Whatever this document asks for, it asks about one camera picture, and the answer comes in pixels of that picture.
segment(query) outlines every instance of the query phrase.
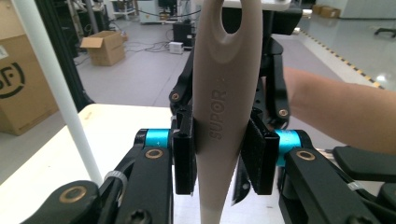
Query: gray floor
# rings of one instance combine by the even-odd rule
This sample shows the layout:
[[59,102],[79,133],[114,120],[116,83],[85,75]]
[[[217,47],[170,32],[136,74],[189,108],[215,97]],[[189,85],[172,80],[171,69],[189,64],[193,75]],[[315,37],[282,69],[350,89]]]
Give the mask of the gray floor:
[[[302,21],[300,26],[365,73],[375,78],[380,77],[384,87],[396,90],[396,40],[387,35],[374,36],[374,27],[391,26],[393,22],[324,20],[314,16],[310,21]],[[129,41],[125,44],[125,60],[111,67],[98,67],[91,65],[88,55],[75,59],[76,63],[80,63],[78,71],[87,93],[100,104],[167,107],[168,94],[189,53],[176,55],[166,50],[163,42],[172,39],[171,25],[141,25],[136,21],[124,20],[118,20],[117,24],[129,35]],[[344,72],[337,70],[339,64],[330,58],[319,57],[326,52],[317,49],[317,44],[306,35],[276,36],[276,39],[285,49],[283,58],[286,66],[344,80]],[[146,51],[148,48],[159,52]],[[358,73],[351,73],[352,80],[354,76],[356,80],[361,78]],[[22,136],[0,133],[0,183],[63,126],[64,121],[57,113]],[[292,118],[290,128],[306,130],[316,147],[331,148],[340,145],[297,119]]]

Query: cardboard box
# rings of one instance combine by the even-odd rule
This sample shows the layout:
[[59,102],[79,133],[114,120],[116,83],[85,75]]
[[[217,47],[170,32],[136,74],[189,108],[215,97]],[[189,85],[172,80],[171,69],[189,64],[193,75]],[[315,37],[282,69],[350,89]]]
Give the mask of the cardboard box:
[[334,7],[323,7],[320,11],[320,16],[323,18],[338,18],[341,10]]
[[102,31],[82,38],[81,47],[88,50],[93,65],[111,66],[125,58],[120,32]]
[[313,5],[313,6],[312,6],[312,13],[319,15],[319,14],[320,14],[320,11],[321,11],[321,9],[322,9],[323,7],[326,7],[326,6],[323,6],[323,5]]
[[15,10],[0,1],[0,132],[23,134],[58,111]]

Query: white table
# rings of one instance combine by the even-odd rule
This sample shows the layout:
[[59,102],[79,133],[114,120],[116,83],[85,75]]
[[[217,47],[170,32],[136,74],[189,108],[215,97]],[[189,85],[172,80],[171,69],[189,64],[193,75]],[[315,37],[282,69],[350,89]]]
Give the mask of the white table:
[[[142,128],[169,128],[169,108],[129,105],[89,105],[80,113],[84,131],[102,176],[113,170],[133,146]],[[78,151],[66,127],[0,186],[0,223],[21,223],[60,186],[88,180]],[[233,185],[221,223],[283,223],[278,194],[257,196],[253,190],[231,207]],[[200,223],[198,187],[194,195],[175,195],[175,223]]]

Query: human arm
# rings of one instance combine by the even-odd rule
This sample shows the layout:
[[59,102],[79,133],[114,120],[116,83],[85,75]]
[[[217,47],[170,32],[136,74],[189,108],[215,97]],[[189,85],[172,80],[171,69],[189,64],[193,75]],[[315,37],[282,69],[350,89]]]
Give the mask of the human arm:
[[285,68],[291,114],[352,147],[396,154],[396,92]]

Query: white pole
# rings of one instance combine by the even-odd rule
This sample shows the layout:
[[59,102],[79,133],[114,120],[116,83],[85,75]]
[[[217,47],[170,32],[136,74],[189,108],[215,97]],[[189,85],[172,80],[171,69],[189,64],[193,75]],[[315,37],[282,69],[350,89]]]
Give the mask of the white pole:
[[72,96],[67,88],[61,66],[59,65],[55,51],[50,43],[47,30],[41,20],[35,1],[12,0],[14,7],[21,19],[23,28],[32,44],[49,87],[59,106],[64,121],[70,134],[76,143],[78,152],[92,181],[100,185],[103,179],[99,168],[92,155],[87,137],[82,129],[78,118],[78,112],[74,105]]

